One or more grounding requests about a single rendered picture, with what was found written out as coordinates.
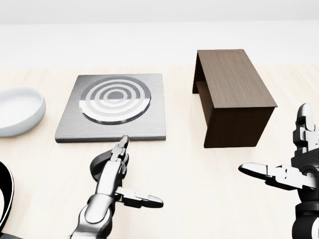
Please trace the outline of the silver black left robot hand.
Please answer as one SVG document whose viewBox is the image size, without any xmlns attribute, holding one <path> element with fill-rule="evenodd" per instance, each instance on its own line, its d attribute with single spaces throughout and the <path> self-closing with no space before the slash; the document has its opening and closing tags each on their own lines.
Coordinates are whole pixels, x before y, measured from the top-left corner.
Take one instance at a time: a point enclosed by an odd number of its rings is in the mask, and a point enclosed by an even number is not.
<svg viewBox="0 0 319 239">
<path fill-rule="evenodd" d="M 133 208 L 163 207 L 163 201 L 158 197 L 123 188 L 123 160 L 125 153 L 127 153 L 128 143 L 129 137 L 124 135 L 111 149 L 111 159 L 105 164 L 95 193 L 80 212 L 79 225 L 102 226 L 111 224 L 116 202 Z"/>
</svg>

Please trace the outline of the white ceramic bowl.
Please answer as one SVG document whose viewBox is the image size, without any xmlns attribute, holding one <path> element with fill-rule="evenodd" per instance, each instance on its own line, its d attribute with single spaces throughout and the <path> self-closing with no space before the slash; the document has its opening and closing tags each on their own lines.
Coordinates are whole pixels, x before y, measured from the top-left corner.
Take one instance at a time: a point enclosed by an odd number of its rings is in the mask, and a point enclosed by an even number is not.
<svg viewBox="0 0 319 239">
<path fill-rule="evenodd" d="M 35 88 L 20 86 L 0 91 L 0 138 L 30 131 L 45 112 L 45 98 Z"/>
</svg>

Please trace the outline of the dark brown wooden open box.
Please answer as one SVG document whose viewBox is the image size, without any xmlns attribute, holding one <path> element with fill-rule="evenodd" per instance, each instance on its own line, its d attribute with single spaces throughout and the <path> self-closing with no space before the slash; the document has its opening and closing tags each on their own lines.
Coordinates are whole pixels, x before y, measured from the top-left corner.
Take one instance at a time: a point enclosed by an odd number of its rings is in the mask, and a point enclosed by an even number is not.
<svg viewBox="0 0 319 239">
<path fill-rule="evenodd" d="M 192 92 L 207 125 L 204 148 L 256 146 L 277 107 L 243 49 L 198 50 Z"/>
</svg>

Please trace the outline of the glossy black curved object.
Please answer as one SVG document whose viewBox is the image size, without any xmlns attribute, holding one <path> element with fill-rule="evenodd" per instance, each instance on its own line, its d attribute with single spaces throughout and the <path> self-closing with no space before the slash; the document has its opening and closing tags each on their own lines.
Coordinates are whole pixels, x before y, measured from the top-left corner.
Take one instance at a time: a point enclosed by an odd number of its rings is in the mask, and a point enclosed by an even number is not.
<svg viewBox="0 0 319 239">
<path fill-rule="evenodd" d="M 7 219 L 10 214 L 13 195 L 14 195 L 14 180 L 10 169 L 0 161 L 0 192 L 3 195 L 3 211 L 0 215 L 0 239 L 10 239 L 11 235 L 2 233 Z"/>
</svg>

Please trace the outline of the silver stove plate with rings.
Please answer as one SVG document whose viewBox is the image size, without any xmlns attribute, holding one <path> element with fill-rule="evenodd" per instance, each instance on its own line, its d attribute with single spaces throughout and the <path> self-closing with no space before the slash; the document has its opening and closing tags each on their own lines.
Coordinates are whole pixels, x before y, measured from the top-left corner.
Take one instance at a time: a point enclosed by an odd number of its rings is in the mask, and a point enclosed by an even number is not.
<svg viewBox="0 0 319 239">
<path fill-rule="evenodd" d="M 56 142 L 165 140 L 161 74 L 79 75 Z"/>
</svg>

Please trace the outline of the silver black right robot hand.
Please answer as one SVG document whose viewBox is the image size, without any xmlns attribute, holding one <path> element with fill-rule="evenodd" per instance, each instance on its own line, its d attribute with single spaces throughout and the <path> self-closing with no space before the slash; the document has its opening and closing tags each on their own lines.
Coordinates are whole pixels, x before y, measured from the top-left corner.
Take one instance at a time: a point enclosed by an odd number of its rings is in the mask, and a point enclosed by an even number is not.
<svg viewBox="0 0 319 239">
<path fill-rule="evenodd" d="M 238 170 L 246 175 L 261 179 L 265 184 L 284 189 L 298 190 L 300 200 L 319 199 L 319 142 L 318 129 L 310 104 L 304 103 L 297 113 L 296 129 L 293 131 L 293 143 L 297 147 L 291 158 L 291 165 L 277 167 L 248 162 Z"/>
</svg>

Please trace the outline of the round black knob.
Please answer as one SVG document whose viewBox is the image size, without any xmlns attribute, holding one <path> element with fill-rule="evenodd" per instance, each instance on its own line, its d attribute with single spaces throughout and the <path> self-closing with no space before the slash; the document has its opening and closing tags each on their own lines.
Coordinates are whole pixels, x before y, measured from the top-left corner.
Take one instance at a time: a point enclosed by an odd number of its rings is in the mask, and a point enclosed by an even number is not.
<svg viewBox="0 0 319 239">
<path fill-rule="evenodd" d="M 93 179 L 98 182 L 100 179 L 100 176 L 102 174 L 102 171 L 105 167 L 105 164 L 111 159 L 112 156 L 112 151 L 108 150 L 98 156 L 96 156 L 91 164 L 90 164 L 90 173 L 93 177 Z M 122 171 L 122 179 L 125 178 L 127 174 L 127 165 L 129 163 L 129 155 L 125 153 L 125 157 L 123 160 L 124 166 L 123 166 L 123 171 Z"/>
</svg>

